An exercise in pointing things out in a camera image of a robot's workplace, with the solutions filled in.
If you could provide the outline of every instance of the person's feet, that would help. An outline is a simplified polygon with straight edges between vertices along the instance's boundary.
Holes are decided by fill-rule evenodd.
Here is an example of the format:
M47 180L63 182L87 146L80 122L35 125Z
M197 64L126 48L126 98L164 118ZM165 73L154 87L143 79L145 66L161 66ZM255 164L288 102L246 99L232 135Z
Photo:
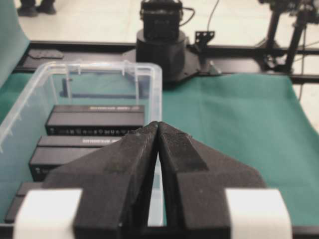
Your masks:
M17 13L19 16L28 16L28 17L35 17L38 16L38 12L36 11L35 7L29 6L21 6L17 9Z
M48 15L55 15L56 10L53 5L40 5L36 7L37 12L46 13Z

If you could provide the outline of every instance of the green fabric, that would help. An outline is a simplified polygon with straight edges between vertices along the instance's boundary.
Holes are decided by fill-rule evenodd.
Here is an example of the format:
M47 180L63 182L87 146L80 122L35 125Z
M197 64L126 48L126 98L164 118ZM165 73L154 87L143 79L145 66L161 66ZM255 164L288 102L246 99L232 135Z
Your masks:
M13 0L0 0L0 87L29 45L20 28Z
M194 78L164 91L163 120L258 169L293 225L319 225L319 136L288 77Z

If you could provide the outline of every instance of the clear plastic bin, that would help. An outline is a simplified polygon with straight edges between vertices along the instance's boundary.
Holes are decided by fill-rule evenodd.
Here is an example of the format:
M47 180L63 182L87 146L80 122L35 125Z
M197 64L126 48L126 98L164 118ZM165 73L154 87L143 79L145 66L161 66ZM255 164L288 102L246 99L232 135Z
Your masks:
M0 126L0 223L20 182L32 181L28 162L54 105L144 105L145 124L161 120L161 68L130 62L51 62L41 65ZM149 216L163 224L157 162Z

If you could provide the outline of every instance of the black box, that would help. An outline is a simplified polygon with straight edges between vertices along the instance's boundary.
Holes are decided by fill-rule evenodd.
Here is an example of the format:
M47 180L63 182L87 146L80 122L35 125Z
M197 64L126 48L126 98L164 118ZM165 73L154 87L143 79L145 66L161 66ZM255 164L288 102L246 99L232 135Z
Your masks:
M8 209L8 212L5 216L4 222L5 223L14 223L15 217L19 211L19 208L22 205L22 202L28 193L28 191L32 189L40 189L42 183L22 183L20 188L18 189L14 199L11 202L11 205Z
M57 105L45 124L48 135L124 136L144 126L144 106Z
M33 180L43 181L53 168L120 139L120 137L42 136L29 162Z

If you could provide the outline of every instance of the tiled floor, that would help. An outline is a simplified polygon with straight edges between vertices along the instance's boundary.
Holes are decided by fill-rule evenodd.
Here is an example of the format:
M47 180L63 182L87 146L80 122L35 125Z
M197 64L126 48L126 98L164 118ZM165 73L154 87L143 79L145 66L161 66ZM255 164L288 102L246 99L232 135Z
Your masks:
M31 40L63 40L91 42L135 42L142 28L139 18L140 0L56 0L55 16L40 14L36 18L21 17L20 24ZM216 0L183 0L184 6L196 9L194 19L182 30L194 41L196 30L205 30ZM267 33L271 12L268 4L258 0L220 0L211 22L216 37L211 44L254 45ZM288 46L295 17L281 17L276 36L281 46ZM307 44L319 40L319 26L308 25ZM318 57L306 57L305 73L319 74ZM294 64L301 72L301 61ZM294 86L297 95L300 86ZM305 85L301 100L310 122L319 132L319 85Z

